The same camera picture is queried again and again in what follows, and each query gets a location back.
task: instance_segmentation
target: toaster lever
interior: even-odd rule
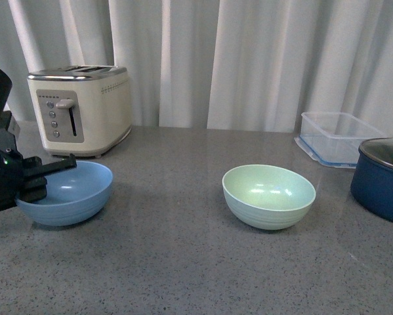
[[[61,110],[69,110],[71,107],[75,105],[75,102],[71,99],[60,100],[56,103],[56,108]]]

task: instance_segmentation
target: toaster control panel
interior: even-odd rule
[[[77,93],[66,90],[37,90],[36,94],[47,140],[84,142]]]

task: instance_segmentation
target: bowl rim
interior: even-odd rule
[[[247,203],[247,202],[245,202],[245,201],[243,201],[243,200],[241,200],[241,199],[235,197],[235,195],[233,195],[233,194],[227,189],[227,187],[226,187],[226,185],[225,185],[225,183],[224,183],[224,180],[225,180],[226,176],[227,176],[229,173],[231,173],[232,171],[236,170],[236,169],[243,168],[243,167],[252,167],[252,166],[255,166],[255,167],[257,167],[257,166],[259,166],[259,167],[267,167],[267,168],[273,168],[273,169],[281,169],[281,170],[283,170],[283,171],[285,171],[285,172],[292,173],[292,174],[296,175],[297,177],[299,177],[300,179],[302,179],[303,181],[305,181],[305,182],[311,187],[311,189],[312,189],[312,191],[313,191],[312,199],[311,199],[309,202],[305,203],[304,205],[302,205],[302,206],[300,206],[300,207],[296,207],[296,208],[290,208],[290,209],[268,209],[268,208],[258,207],[258,206],[256,206],[256,205],[252,205],[252,204],[250,204],[250,203]],[[300,175],[300,174],[298,174],[298,173],[296,173],[296,172],[294,172],[294,171],[292,171],[292,170],[290,170],[290,169],[286,169],[286,168],[284,168],[284,167],[279,167],[279,166],[275,166],[275,165],[269,165],[269,164],[245,164],[245,165],[240,165],[240,166],[237,166],[237,167],[234,167],[234,168],[230,169],[230,170],[227,171],[227,172],[224,174],[224,176],[222,177],[222,188],[224,189],[224,191],[227,192],[228,195],[230,195],[231,197],[233,197],[235,200],[241,202],[242,204],[248,205],[249,207],[252,207],[252,208],[255,208],[255,209],[259,209],[259,210],[263,210],[263,211],[289,212],[289,211],[301,210],[301,209],[304,209],[305,207],[308,207],[308,206],[312,205],[313,202],[314,202],[314,200],[316,200],[316,189],[314,188],[313,184],[312,184],[307,178],[305,178],[304,176],[302,176],[302,175]]]
[[[86,197],[86,198],[81,198],[81,199],[78,199],[78,200],[75,200],[75,201],[69,201],[69,202],[63,202],[63,203],[55,203],[55,204],[52,204],[52,205],[41,205],[41,204],[38,204],[38,203],[25,202],[25,201],[23,201],[23,200],[18,199],[18,196],[17,196],[17,197],[15,198],[16,204],[17,204],[17,205],[18,205],[18,204],[22,204],[22,205],[26,205],[26,206],[28,206],[28,207],[46,207],[46,208],[73,205],[73,204],[75,204],[75,203],[79,203],[79,202],[82,202],[82,201],[85,201],[85,200],[89,200],[89,199],[91,199],[91,198],[93,198],[93,197],[95,197],[95,196],[101,194],[103,191],[105,191],[106,189],[108,189],[108,188],[110,187],[110,185],[112,184],[112,182],[113,182],[113,177],[114,177],[114,176],[113,176],[113,172],[112,172],[112,170],[109,169],[107,166],[105,166],[105,165],[103,165],[103,164],[101,164],[101,163],[93,162],[93,161],[77,161],[77,164],[93,164],[93,165],[97,165],[97,166],[99,166],[99,167],[101,167],[101,168],[107,170],[107,171],[108,171],[108,174],[109,174],[110,177],[111,177],[111,178],[110,178],[110,181],[109,181],[109,185],[103,187],[103,188],[100,189],[100,190],[97,190],[95,193],[89,195],[89,196]]]

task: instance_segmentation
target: clear food container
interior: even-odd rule
[[[295,140],[312,159],[326,166],[353,168],[358,162],[362,141],[386,137],[347,113],[304,112],[301,116],[301,132]]]

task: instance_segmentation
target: toaster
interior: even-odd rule
[[[28,86],[44,149],[99,157],[131,131],[129,76],[119,66],[31,72]]]

